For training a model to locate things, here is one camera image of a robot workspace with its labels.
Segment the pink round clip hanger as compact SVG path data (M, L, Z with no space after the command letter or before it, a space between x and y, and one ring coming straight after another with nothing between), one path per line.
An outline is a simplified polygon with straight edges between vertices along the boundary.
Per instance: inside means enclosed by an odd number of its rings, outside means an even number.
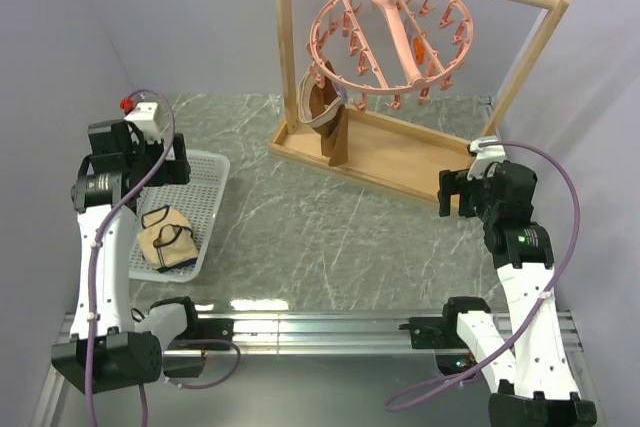
M361 100L353 105L363 111L367 98L373 95L391 95L389 107L398 110L402 95L417 91L419 100L429 97L430 87L442 91L453 86L454 73L459 70L471 49L474 38L474 23L471 12L461 0L439 0L444 7L437 28L451 29L451 46L456 49L450 60L441 58L427 28L421 24L436 11L436 0L329 0L314 19L306 50L311 58L307 72L297 91L298 108L308 110L313 90L333 87L337 98L329 102L326 110L335 110L349 104L351 91L361 94ZM383 66L374 54L373 47L364 31L364 22L359 19L365 3L370 3L384 20L391 45L404 75L400 83L389 81ZM348 55L357 59L355 80L351 80L329 68L323 49L335 34L348 39Z

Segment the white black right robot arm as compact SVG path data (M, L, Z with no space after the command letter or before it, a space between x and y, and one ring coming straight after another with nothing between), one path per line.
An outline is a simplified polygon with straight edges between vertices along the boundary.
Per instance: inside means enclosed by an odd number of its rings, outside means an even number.
M481 220L508 304L514 341L503 341L481 298L454 297L443 307L442 338L467 345L490 390L493 426L593 426L596 406L583 399L568 365L550 282L556 269L548 232L532 219L537 184L529 168L496 162L472 177L439 174L439 213L458 196L461 216Z

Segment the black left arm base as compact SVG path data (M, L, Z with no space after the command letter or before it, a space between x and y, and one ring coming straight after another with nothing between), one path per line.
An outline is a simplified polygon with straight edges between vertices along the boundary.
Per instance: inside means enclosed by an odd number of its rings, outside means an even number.
M226 317L209 317L198 319L194 327L188 327L186 322L169 320L163 329L170 335L168 346L182 348L189 341L195 341L196 346L204 346L205 340L231 341L234 321Z

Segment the beige underwear navy trim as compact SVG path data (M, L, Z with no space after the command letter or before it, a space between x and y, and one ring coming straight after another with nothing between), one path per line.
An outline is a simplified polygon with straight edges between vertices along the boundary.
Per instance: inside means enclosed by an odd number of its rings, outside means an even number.
M157 272L165 273L196 264L199 249L189 220L169 205L151 210L140 219L137 245Z

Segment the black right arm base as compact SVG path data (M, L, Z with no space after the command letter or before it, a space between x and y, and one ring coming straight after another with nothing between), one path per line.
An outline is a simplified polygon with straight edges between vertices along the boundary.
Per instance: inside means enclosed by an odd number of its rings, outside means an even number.
M464 349L466 344L445 330L442 317L410 317L405 324L414 350Z

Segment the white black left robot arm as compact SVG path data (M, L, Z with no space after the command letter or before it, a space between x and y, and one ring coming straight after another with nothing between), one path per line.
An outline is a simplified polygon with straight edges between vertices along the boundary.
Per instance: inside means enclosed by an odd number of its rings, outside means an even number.
M128 300L137 199L146 187L189 182L183 135L154 140L115 119L90 125L88 138L71 188L81 235L78 301L68 341L51 350L53 367L85 396L158 380L168 346L189 349L202 335L188 297L156 302L141 322Z

